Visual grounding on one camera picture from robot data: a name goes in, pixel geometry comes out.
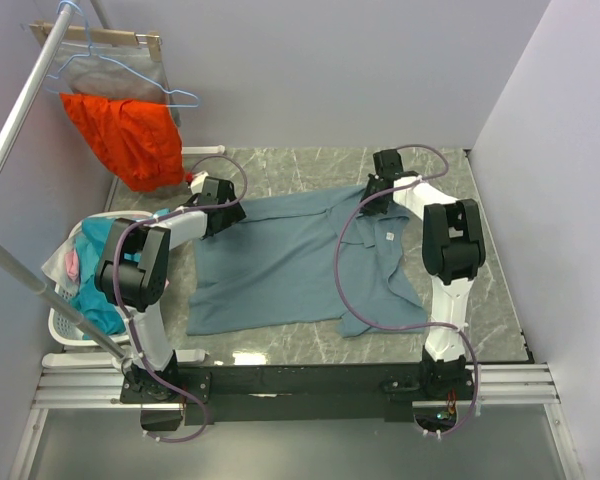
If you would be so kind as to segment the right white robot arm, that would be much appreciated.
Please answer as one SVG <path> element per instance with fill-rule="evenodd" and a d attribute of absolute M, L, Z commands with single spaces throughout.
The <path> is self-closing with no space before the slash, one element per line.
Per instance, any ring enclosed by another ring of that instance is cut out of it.
<path fill-rule="evenodd" d="M 423 357 L 435 363 L 460 360 L 470 290 L 486 259 L 478 203 L 458 199 L 403 167 L 399 149 L 373 154 L 375 172 L 362 196 L 361 212 L 378 215 L 393 204 L 422 221 L 422 261 L 432 281 L 430 327 Z"/>

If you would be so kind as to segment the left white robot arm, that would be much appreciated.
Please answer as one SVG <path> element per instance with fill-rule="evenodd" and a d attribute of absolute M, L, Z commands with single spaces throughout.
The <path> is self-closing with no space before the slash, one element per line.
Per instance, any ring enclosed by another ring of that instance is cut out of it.
<path fill-rule="evenodd" d="M 142 220 L 114 220 L 95 271 L 94 283 L 123 318 L 133 349 L 133 363 L 151 369 L 144 389 L 156 401 L 173 399 L 180 388 L 167 368 L 174 357 L 159 302 L 167 285 L 170 251 L 205 239 L 246 218 L 234 184 L 204 179 L 184 205 Z"/>

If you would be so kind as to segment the slate blue polo shirt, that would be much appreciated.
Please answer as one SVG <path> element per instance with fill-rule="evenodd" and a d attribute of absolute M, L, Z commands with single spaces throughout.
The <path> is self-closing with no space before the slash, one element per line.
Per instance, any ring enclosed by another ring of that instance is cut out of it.
<path fill-rule="evenodd" d="M 190 336 L 336 319 L 356 337 L 428 315 L 400 264 L 410 215 L 353 218 L 362 187 L 243 202 L 246 219 L 194 243 Z"/>

